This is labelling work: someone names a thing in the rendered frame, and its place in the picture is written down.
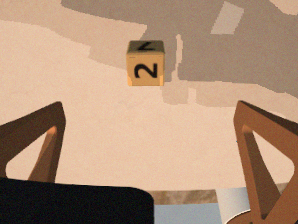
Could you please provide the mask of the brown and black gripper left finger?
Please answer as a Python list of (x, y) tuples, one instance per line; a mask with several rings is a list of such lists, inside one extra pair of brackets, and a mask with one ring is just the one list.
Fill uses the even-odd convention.
[(10, 160), (47, 132), (28, 180), (55, 183), (65, 126), (61, 101), (0, 125), (0, 177), (7, 177)]

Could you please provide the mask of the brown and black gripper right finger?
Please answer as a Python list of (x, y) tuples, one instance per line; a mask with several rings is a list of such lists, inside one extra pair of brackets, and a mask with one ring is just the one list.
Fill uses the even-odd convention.
[[(298, 220), (298, 123), (239, 100), (233, 118), (253, 224), (294, 224)], [(294, 164), (280, 194), (261, 156), (253, 131)]]

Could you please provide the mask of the tan number cube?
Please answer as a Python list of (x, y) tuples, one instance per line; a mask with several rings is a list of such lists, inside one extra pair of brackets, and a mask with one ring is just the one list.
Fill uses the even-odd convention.
[(126, 52), (129, 86), (163, 86), (165, 50), (163, 41), (130, 41)]

